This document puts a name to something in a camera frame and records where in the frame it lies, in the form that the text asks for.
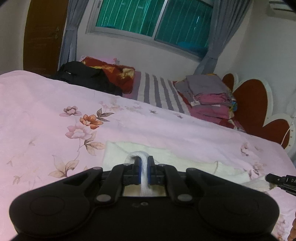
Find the white small garment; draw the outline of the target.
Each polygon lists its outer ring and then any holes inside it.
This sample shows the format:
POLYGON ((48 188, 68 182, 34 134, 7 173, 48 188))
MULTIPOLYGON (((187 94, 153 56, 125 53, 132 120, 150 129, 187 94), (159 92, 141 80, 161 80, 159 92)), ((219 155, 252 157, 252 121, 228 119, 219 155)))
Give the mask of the white small garment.
POLYGON ((242 171, 219 161, 213 163, 195 162, 192 160, 177 157, 166 149, 152 148, 145 145, 131 142, 107 142, 102 161, 102 168, 110 171, 116 165, 133 164, 135 158, 139 157, 142 166, 140 167, 141 180, 144 184, 139 186, 131 185, 124 191, 125 196, 165 196, 165 190, 160 185, 152 186, 147 180, 148 156, 153 156, 155 164, 167 164, 174 166, 178 171, 185 172, 187 168, 196 168, 222 179, 241 184, 257 191, 267 192, 275 188, 265 180, 264 176, 256 174, 251 176, 251 171, 242 171))

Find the stack of folded clothes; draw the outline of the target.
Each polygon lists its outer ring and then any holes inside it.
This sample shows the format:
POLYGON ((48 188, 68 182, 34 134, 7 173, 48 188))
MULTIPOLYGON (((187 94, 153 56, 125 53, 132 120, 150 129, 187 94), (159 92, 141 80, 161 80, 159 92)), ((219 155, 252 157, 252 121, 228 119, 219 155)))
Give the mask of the stack of folded clothes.
POLYGON ((232 90, 217 75, 189 75, 181 81, 174 81, 173 85, 191 116, 237 131, 245 131, 234 116, 237 101, 232 90))

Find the red white headboard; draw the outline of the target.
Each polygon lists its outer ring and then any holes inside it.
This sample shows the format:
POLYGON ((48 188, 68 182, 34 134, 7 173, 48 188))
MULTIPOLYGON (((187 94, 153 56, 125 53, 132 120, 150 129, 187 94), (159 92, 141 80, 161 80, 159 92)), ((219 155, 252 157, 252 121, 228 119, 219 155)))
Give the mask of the red white headboard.
POLYGON ((245 132, 280 144, 288 153, 295 144, 295 124, 285 113, 273 114, 273 93, 265 80, 240 81, 237 74, 222 78, 237 101, 235 118, 245 132))

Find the pink floral bed sheet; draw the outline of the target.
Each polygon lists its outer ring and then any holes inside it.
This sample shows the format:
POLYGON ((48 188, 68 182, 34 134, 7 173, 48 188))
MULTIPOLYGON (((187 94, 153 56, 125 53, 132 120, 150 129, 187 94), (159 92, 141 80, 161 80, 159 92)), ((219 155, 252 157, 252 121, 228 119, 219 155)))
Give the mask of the pink floral bed sheet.
POLYGON ((20 194, 101 166, 107 142, 166 149, 264 176, 295 175, 277 143, 195 117, 35 73, 1 76, 1 240, 20 194))

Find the grey striped pillow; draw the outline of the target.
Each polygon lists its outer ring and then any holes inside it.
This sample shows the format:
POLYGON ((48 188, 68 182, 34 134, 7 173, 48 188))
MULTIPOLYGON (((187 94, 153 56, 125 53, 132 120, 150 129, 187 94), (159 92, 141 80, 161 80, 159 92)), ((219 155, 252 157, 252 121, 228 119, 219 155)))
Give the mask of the grey striped pillow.
POLYGON ((190 115, 173 82, 153 74, 136 71, 132 92, 124 94, 123 97, 190 115))

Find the red floral blanket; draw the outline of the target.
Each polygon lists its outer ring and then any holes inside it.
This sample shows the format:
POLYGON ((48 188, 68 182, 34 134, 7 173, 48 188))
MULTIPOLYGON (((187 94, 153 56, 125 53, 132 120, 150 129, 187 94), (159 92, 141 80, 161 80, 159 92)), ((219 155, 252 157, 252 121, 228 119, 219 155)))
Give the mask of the red floral blanket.
POLYGON ((109 81, 119 87, 124 94, 132 92, 135 69, 130 66, 115 64, 116 58, 111 63, 93 57, 83 56, 79 60, 88 67, 102 69, 109 81))

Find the black bag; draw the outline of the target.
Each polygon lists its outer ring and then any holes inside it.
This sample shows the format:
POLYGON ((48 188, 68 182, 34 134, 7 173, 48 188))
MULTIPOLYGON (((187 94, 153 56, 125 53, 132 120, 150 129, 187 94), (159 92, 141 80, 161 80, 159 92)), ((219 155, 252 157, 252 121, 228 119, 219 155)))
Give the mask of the black bag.
POLYGON ((122 90, 109 81, 102 69, 91 68, 78 61, 63 64, 51 79, 122 96, 122 90))

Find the green glass window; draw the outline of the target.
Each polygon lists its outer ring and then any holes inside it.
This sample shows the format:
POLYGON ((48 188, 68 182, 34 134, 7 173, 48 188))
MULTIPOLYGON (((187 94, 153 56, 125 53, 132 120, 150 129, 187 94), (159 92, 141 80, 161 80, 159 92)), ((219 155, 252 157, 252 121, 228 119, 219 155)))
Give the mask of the green glass window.
POLYGON ((202 59, 208 51, 213 1, 94 1, 87 31, 177 49, 202 59))

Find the brown wooden door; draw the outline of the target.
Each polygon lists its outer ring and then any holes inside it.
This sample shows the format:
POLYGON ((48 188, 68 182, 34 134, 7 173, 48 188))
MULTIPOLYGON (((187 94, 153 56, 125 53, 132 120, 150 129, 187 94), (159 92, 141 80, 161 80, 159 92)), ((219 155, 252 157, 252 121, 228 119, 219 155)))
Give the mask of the brown wooden door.
POLYGON ((23 40, 23 69, 49 77, 58 69, 67 0, 30 2, 23 40))

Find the grey right curtain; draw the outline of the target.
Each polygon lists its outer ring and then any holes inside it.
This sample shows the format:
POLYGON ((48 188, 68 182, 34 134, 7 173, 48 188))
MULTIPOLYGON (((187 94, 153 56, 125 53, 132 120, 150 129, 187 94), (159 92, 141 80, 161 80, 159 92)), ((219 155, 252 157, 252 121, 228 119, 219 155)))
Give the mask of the grey right curtain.
POLYGON ((214 1, 211 17, 208 51, 195 70, 195 74, 213 73, 218 58, 240 27, 251 1, 214 1))

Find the grey curtain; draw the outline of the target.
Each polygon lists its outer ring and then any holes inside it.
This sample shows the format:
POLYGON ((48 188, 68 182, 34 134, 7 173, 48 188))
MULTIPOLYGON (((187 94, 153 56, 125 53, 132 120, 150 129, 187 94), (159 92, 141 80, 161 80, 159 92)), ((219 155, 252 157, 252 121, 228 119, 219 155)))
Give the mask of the grey curtain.
POLYGON ((88 0, 68 1, 66 26, 61 45, 58 68, 76 60, 78 28, 88 5, 88 0))
POLYGON ((240 27, 251 1, 214 1, 211 17, 208 51, 195 70, 195 74, 213 73, 218 58, 240 27))

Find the grey left curtain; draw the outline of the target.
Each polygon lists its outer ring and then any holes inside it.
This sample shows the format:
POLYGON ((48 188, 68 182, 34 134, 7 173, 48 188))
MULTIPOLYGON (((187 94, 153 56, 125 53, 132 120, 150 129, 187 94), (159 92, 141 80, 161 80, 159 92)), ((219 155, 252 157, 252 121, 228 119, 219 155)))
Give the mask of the grey left curtain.
POLYGON ((88 5, 88 0, 68 1, 66 26, 61 45, 58 68, 76 60, 78 28, 88 5))

